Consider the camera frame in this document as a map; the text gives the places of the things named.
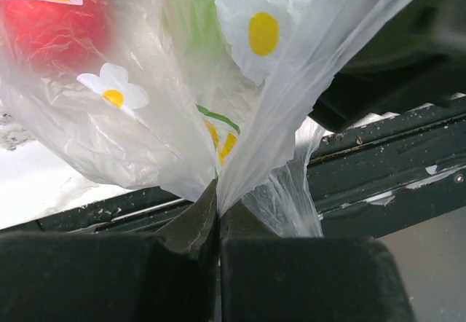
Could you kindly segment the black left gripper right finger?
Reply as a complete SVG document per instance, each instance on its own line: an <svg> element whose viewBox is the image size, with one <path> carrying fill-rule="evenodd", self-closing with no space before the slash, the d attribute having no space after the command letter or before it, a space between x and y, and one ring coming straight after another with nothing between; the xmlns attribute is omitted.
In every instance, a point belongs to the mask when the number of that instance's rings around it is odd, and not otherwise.
<svg viewBox="0 0 466 322"><path fill-rule="evenodd" d="M243 204L221 217L223 321L413 321L395 258L366 237L280 237Z"/></svg>

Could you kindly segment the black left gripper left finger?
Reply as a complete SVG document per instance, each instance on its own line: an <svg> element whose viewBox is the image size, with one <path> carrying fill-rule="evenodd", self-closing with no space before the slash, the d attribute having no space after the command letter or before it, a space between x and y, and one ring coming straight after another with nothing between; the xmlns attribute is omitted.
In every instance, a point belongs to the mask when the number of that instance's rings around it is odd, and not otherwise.
<svg viewBox="0 0 466 322"><path fill-rule="evenodd" d="M216 186L156 232L3 234L1 319L211 321Z"/></svg>

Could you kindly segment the clear plastic bag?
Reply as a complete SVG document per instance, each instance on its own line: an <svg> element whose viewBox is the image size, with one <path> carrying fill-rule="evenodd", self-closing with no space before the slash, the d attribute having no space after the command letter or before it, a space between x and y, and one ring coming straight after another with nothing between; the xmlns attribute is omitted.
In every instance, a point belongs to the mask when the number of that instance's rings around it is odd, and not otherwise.
<svg viewBox="0 0 466 322"><path fill-rule="evenodd" d="M84 0L35 0L81 5ZM217 211L237 201L282 237L320 237L305 169L324 129L309 118L336 74L413 0L311 0L276 58L185 51L164 0L110 0L106 61L80 74L5 68L1 101L88 179L159 186Z"/></svg>

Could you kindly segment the red fake fruit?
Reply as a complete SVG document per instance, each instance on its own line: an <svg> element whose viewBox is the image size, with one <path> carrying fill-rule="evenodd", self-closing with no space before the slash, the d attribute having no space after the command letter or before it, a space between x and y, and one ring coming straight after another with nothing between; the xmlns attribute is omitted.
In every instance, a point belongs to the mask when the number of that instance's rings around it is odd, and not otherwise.
<svg viewBox="0 0 466 322"><path fill-rule="evenodd" d="M1 0L1 62L11 69L80 74L106 59L110 0L81 5Z"/></svg>

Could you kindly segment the green fake fruit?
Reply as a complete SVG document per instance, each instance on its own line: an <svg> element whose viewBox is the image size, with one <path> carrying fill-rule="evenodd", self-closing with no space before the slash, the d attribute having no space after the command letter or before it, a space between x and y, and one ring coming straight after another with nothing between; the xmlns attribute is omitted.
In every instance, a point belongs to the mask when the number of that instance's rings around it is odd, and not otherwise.
<svg viewBox="0 0 466 322"><path fill-rule="evenodd" d="M173 38L185 51L235 60L276 58L311 0L164 0Z"/></svg>

